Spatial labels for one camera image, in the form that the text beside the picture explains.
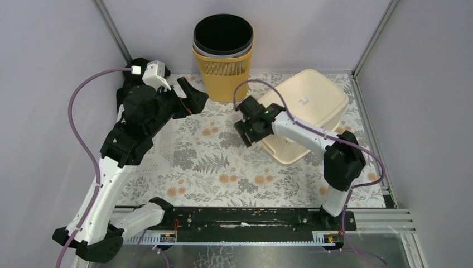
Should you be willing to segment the cream large plastic basket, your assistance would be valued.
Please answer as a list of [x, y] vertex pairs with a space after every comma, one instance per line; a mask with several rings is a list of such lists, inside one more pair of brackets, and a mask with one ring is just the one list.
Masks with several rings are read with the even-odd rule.
[[[335, 83], [313, 69], [306, 69], [277, 85], [291, 114], [299, 119], [334, 131], [349, 98]], [[281, 164], [292, 164], [309, 153], [309, 149], [278, 135], [270, 135], [259, 143]]]

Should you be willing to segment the grey bin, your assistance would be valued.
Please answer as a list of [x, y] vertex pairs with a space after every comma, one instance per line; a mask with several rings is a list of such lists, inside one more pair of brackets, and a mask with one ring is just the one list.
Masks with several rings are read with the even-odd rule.
[[192, 47], [199, 55], [202, 55], [202, 56], [207, 56], [207, 57], [211, 57], [211, 58], [237, 58], [237, 57], [244, 56], [245, 54], [247, 54], [252, 49], [253, 42], [251, 42], [242, 51], [236, 52], [236, 53], [233, 53], [233, 54], [227, 54], [227, 55], [217, 55], [217, 54], [212, 54], [212, 53], [205, 52], [204, 50], [200, 49], [197, 46], [195, 41], [192, 42]]

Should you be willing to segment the black bin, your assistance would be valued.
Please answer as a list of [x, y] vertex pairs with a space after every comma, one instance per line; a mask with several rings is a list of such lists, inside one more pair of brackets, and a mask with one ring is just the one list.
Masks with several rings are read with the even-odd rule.
[[193, 41], [205, 52], [227, 55], [240, 52], [254, 40], [252, 25], [233, 14], [215, 14], [199, 21]]

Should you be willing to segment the white perforated plastic basket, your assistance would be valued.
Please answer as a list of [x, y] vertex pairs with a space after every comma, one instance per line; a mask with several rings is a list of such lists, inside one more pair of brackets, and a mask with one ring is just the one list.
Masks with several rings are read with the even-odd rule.
[[125, 119], [123, 109], [100, 149], [99, 167], [104, 173], [116, 171], [136, 176], [158, 175], [171, 170], [173, 160], [172, 124], [156, 131], [151, 124], [139, 125]]

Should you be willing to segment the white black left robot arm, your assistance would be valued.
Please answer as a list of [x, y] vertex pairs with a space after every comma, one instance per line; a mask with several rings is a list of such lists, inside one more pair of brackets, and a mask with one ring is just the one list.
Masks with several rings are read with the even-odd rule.
[[124, 241], [145, 229], [167, 229], [173, 222], [172, 205], [158, 198], [112, 219], [124, 186], [153, 146], [153, 138], [171, 119], [201, 113], [209, 96], [185, 78], [172, 86], [138, 85], [122, 103], [123, 112], [104, 140], [100, 159], [94, 159], [95, 179], [73, 221], [55, 230], [52, 238], [64, 249], [73, 248], [85, 261], [104, 264], [114, 258]]

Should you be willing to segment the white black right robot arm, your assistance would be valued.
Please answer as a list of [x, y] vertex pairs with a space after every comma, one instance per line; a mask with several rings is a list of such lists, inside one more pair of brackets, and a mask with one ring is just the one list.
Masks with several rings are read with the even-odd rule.
[[328, 230], [339, 226], [349, 189], [366, 165], [356, 136], [349, 131], [338, 134], [316, 127], [294, 117], [285, 107], [275, 103], [265, 107], [252, 96], [236, 105], [235, 110], [243, 118], [234, 127], [247, 147], [277, 135], [321, 154], [328, 189], [320, 223]]

